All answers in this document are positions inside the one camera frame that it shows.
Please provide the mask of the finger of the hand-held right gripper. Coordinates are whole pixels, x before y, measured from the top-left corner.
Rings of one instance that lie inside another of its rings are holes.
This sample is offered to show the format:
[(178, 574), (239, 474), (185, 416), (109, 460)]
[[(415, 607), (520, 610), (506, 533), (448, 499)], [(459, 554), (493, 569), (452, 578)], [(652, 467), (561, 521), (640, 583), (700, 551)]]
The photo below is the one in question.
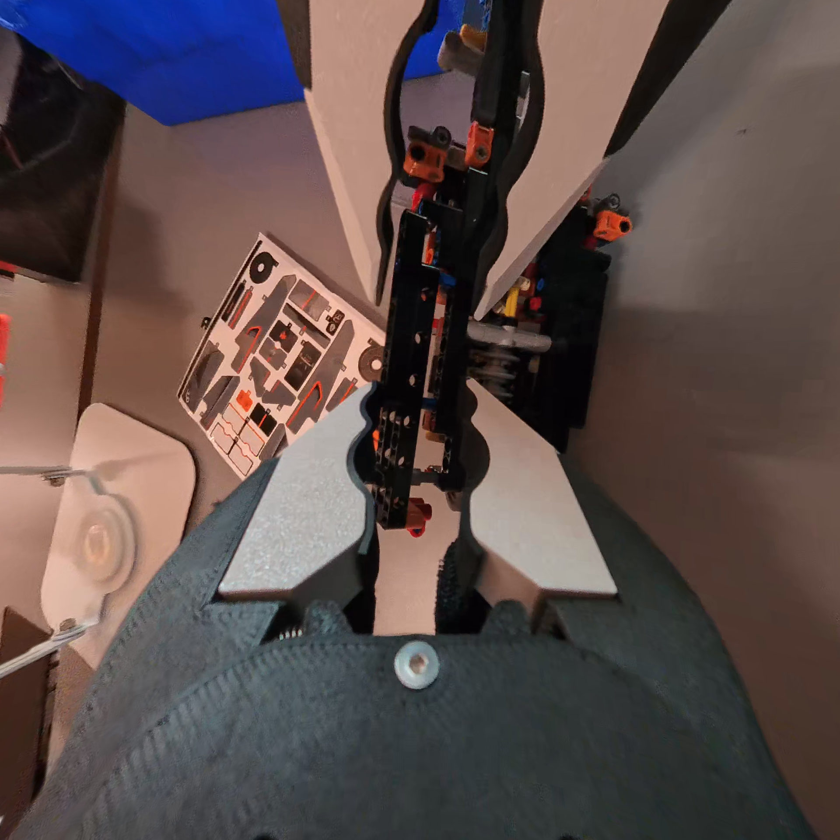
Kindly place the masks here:
[(543, 2), (542, 94), (525, 116), (539, 135), (505, 199), (503, 247), (475, 315), (507, 293), (603, 168), (624, 147), (729, 1)]
[(366, 296), (382, 302), (402, 179), (408, 58), (438, 2), (279, 1), (292, 63)]

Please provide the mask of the white rounded base plate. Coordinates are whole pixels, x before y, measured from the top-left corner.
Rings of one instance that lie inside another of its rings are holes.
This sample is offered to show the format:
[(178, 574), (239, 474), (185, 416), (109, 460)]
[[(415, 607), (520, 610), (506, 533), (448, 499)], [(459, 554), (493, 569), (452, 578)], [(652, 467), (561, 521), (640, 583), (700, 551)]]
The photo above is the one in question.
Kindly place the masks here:
[(193, 499), (196, 470), (184, 444), (101, 403), (90, 405), (77, 426), (69, 466), (95, 472), (107, 493), (130, 510), (139, 548), (125, 586), (102, 594), (74, 567), (71, 542), (86, 502), (96, 498), (84, 479), (62, 487), (40, 603), (50, 628), (82, 618), (102, 603), (101, 619), (70, 647), (97, 669), (130, 608), (180, 545)]

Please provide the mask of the black lego frame assembly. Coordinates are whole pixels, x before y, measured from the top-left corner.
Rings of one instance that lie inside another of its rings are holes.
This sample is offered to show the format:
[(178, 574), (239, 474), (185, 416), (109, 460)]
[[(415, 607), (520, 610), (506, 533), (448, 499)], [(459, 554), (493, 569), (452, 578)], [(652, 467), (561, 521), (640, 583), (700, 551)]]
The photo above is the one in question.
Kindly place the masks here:
[(432, 28), (438, 2), (425, 2), (400, 44), (385, 86), (385, 147), (389, 181), (377, 208), (385, 270), (394, 256), (383, 372), (369, 415), (375, 452), (364, 480), (371, 485), (377, 523), (412, 529), (410, 503), (421, 415), (434, 417), (444, 456), (431, 478), (441, 490), (462, 490), (457, 465), (463, 439), (468, 321), (508, 232), (507, 198), (522, 168), (515, 162), (517, 106), (523, 71), (542, 69), (529, 50), (541, 2), (491, 2), (484, 54), (479, 58), (470, 110), (464, 171), (447, 164), (451, 138), (443, 126), (409, 130), (404, 138), (400, 99), (408, 57)]

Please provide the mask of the blue plastic bin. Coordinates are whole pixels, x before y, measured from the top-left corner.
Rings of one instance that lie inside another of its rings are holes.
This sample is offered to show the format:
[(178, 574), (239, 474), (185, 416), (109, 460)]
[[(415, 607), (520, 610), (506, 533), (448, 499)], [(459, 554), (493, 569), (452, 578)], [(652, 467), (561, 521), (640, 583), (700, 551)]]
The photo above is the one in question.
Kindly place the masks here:
[(304, 99), (275, 2), (2, 1), (1, 24), (165, 126)]

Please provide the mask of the clear suction cup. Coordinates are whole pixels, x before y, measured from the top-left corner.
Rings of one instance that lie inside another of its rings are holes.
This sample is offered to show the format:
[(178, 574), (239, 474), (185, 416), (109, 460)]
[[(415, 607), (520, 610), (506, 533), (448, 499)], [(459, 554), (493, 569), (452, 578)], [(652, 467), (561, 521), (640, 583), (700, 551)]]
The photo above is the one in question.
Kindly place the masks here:
[(138, 556), (138, 536), (130, 510), (119, 497), (86, 502), (73, 531), (70, 558), (82, 580), (111, 594), (128, 582)]

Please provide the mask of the clear acrylic bracket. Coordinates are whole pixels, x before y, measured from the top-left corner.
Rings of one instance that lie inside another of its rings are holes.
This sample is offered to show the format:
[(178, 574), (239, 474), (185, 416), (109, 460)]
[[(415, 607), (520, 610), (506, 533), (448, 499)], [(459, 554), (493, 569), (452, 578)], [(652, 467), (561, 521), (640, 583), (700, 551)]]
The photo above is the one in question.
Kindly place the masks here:
[[(1, 468), (3, 476), (36, 476), (52, 487), (62, 487), (70, 478), (84, 479), (90, 487), (90, 493), (95, 498), (105, 498), (108, 493), (104, 485), (97, 478), (95, 472), (84, 469), (73, 469), (67, 465), (58, 466), (4, 466)], [(11, 676), (19, 670), (46, 658), (64, 646), (83, 637), (91, 628), (98, 625), (102, 614), (102, 603), (95, 607), (87, 607), (82, 618), (66, 619), (67, 626), (52, 633), (45, 641), (31, 647), (22, 654), (1, 664), (1, 679)]]

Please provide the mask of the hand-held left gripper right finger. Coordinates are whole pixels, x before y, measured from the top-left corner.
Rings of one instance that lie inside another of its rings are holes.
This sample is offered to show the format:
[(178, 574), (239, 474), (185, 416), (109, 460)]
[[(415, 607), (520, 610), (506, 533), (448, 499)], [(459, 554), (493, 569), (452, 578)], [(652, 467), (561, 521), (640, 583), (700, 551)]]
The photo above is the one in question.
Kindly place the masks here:
[(518, 602), (533, 622), (558, 597), (613, 599), (616, 583), (555, 448), (482, 385), (471, 417), (489, 464), (469, 494), (478, 595)]

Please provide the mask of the black cardboard box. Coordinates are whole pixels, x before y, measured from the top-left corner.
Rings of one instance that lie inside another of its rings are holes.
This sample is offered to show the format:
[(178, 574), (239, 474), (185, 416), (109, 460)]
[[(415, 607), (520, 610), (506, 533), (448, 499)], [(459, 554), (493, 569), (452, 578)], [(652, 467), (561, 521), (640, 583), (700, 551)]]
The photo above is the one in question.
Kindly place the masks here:
[(1, 268), (81, 280), (125, 104), (2, 28)]

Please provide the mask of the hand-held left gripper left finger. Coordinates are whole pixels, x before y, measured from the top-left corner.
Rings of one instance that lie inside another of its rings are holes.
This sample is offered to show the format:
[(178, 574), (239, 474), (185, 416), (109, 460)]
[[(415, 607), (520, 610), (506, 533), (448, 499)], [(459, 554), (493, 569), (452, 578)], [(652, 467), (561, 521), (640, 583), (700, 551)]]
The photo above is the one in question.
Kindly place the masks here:
[(374, 529), (373, 500), (354, 466), (370, 429), (369, 384), (278, 458), (217, 588), (226, 601), (351, 601)]

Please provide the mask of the black lego chassis assembly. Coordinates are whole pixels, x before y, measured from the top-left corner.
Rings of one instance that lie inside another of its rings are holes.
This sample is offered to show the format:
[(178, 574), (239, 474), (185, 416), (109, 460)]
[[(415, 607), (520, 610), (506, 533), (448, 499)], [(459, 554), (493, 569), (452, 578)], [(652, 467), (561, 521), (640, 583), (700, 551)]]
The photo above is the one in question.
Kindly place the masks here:
[(618, 193), (587, 189), (536, 259), (468, 326), (467, 375), (556, 451), (584, 427), (612, 256), (633, 230)]

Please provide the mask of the lego sticker sheet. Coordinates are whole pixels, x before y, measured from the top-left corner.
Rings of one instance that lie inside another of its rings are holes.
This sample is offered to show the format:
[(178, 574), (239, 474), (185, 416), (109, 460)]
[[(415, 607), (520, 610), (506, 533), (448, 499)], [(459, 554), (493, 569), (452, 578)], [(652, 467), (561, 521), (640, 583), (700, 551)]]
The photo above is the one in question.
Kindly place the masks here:
[(259, 233), (178, 399), (238, 480), (382, 375), (384, 332)]

